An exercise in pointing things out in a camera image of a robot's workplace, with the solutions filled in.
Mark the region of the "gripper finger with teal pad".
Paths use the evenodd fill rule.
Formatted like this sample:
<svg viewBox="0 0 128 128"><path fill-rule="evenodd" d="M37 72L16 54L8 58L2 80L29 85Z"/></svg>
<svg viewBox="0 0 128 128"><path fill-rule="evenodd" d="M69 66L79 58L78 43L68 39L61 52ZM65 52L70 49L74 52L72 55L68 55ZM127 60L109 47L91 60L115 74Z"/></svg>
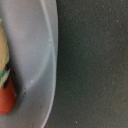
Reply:
<svg viewBox="0 0 128 128"><path fill-rule="evenodd" d="M9 48L4 29L2 27L2 20L0 19L0 88L3 86L10 73L10 70L6 68L9 59Z"/></svg>

